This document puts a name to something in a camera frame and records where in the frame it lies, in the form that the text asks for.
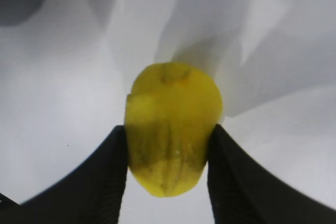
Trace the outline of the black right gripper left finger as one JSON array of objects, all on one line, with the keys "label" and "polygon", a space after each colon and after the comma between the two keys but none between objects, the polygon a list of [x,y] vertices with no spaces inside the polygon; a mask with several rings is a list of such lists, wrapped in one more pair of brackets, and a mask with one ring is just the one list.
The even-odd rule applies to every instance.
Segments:
[{"label": "black right gripper left finger", "polygon": [[118,223],[128,169],[124,127],[116,126],[73,172],[22,203],[1,206],[1,223]]}]

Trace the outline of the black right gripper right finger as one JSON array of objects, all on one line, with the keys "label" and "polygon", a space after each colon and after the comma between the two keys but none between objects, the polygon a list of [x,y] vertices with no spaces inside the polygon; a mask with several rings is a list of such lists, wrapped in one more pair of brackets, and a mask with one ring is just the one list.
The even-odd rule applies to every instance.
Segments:
[{"label": "black right gripper right finger", "polygon": [[335,210],[290,187],[251,158],[219,124],[208,147],[215,223],[335,223]]}]

